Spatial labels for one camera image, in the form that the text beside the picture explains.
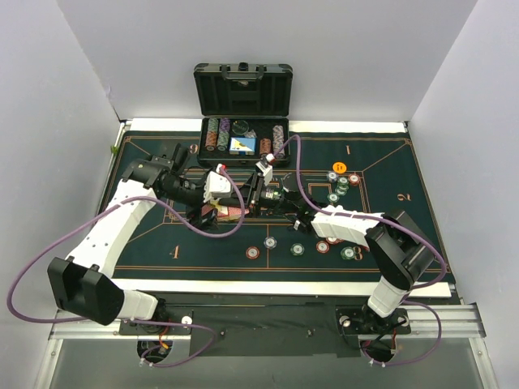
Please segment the blue poker chip stack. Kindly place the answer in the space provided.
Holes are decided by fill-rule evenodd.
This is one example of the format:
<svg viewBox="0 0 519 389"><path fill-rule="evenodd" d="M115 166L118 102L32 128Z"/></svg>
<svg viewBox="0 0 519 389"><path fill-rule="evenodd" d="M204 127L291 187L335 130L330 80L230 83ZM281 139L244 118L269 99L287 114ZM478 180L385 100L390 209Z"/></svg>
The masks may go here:
<svg viewBox="0 0 519 389"><path fill-rule="evenodd" d="M271 250L277 246L277 240L274 237L266 237L264 239L264 246Z"/></svg>

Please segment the red poker chip stack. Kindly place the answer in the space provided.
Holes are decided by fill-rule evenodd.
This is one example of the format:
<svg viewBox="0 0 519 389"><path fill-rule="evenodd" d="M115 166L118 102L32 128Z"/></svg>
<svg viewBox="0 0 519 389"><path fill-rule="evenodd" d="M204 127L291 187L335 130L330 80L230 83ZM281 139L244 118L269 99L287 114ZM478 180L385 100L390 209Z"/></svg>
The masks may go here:
<svg viewBox="0 0 519 389"><path fill-rule="evenodd" d="M249 246L246 249L246 257L248 259L257 259L260 256L260 249L256 246Z"/></svg>

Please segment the green poker chip stack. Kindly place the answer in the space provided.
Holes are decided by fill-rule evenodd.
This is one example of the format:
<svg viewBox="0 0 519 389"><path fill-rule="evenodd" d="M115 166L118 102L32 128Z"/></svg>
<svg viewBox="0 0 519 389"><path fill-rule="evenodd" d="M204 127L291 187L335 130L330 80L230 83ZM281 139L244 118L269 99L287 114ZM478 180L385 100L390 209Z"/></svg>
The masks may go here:
<svg viewBox="0 0 519 389"><path fill-rule="evenodd" d="M304 251L305 251L304 245L301 244L301 243L294 243L294 244L290 247L290 253L291 253L293 256L301 256L301 255L304 254Z"/></svg>

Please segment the orange big blind button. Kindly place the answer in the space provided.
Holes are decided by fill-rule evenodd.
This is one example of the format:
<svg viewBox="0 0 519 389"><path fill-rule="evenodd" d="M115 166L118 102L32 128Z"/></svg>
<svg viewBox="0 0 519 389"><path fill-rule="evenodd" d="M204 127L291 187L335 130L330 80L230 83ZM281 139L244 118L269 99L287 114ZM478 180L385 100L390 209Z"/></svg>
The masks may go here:
<svg viewBox="0 0 519 389"><path fill-rule="evenodd" d="M332 165L332 170L337 174L343 174L347 171L347 165L343 162L338 161Z"/></svg>

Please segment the blue chips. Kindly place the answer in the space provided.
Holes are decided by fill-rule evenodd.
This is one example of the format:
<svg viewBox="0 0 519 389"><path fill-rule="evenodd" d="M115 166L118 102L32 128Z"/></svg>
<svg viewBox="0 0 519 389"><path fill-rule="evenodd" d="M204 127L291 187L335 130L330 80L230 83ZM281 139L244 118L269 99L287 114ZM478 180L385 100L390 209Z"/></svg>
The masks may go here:
<svg viewBox="0 0 519 389"><path fill-rule="evenodd" d="M339 175L334 171L328 171L327 172L327 180L331 183L337 182L337 179L339 178Z"/></svg>

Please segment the red playing card deck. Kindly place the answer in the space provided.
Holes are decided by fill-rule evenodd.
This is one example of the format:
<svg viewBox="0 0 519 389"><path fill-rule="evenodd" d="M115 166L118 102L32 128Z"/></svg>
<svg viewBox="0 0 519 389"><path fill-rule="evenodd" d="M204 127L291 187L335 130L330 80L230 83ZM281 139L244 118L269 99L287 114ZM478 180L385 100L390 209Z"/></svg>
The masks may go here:
<svg viewBox="0 0 519 389"><path fill-rule="evenodd" d="M250 210L245 208L244 212L240 207L228 207L219 204L205 204L201 208L202 216L210 217L216 222L230 222L239 220L242 215L247 216Z"/></svg>

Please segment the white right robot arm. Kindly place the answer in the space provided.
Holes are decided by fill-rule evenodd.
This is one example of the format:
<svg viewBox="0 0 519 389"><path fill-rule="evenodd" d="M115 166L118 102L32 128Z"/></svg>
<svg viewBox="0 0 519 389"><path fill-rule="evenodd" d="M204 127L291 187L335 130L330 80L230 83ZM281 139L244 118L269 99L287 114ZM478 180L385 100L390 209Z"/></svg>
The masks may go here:
<svg viewBox="0 0 519 389"><path fill-rule="evenodd" d="M262 208L274 214L293 214L291 220L298 231L337 238L370 250L381 274L362 311L363 324L371 331L381 331L391 323L393 311L413 290L418 278L435 259L441 259L406 212L375 214L326 206L309 197L296 173L287 174L280 188L266 186L264 175L254 173L238 194L254 214Z"/></svg>

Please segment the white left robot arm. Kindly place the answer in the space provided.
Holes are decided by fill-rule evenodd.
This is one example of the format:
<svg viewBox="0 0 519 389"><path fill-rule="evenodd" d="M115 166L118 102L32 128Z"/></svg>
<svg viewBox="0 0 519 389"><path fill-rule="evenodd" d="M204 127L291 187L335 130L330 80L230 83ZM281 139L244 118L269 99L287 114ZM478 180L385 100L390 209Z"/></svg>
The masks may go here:
<svg viewBox="0 0 519 389"><path fill-rule="evenodd" d="M185 178L188 158L188 149L176 143L160 155L139 158L127 166L107 207L108 215L93 225L68 256L49 264L49 282L59 309L102 325L117 318L138 319L151 334L165 328L167 314L156 297L121 289L112 277L129 239L159 200L199 209L217 190L230 190L220 169L206 172L198 182Z"/></svg>

